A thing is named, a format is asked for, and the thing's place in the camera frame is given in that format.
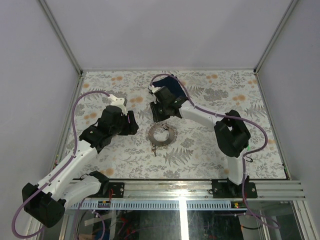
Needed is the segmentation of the silver key black tag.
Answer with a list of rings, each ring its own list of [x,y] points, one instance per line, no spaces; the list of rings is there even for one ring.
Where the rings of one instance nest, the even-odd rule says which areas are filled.
[[[170,130],[170,126],[168,124],[166,124],[166,123],[162,123],[160,126],[166,131]]]

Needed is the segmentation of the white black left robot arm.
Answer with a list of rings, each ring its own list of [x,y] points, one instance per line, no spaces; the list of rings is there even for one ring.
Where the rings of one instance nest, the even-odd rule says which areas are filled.
[[[96,124],[86,128],[77,140],[75,152],[66,156],[45,178],[22,189],[24,211],[47,228],[55,226],[66,209],[87,197],[109,195],[109,178],[95,170],[76,184],[71,180],[111,143],[114,136],[135,135],[139,129],[132,110],[123,113],[108,105]]]

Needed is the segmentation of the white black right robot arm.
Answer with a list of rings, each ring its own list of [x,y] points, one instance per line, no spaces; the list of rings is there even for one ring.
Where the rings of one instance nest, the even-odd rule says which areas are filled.
[[[200,110],[184,95],[176,96],[166,86],[149,87],[155,100],[150,103],[154,122],[170,117],[187,119],[214,131],[219,150],[226,156],[228,177],[220,186],[213,186],[214,198],[241,198],[246,191],[247,179],[242,156],[249,146],[251,134],[237,111],[231,110],[225,116]]]

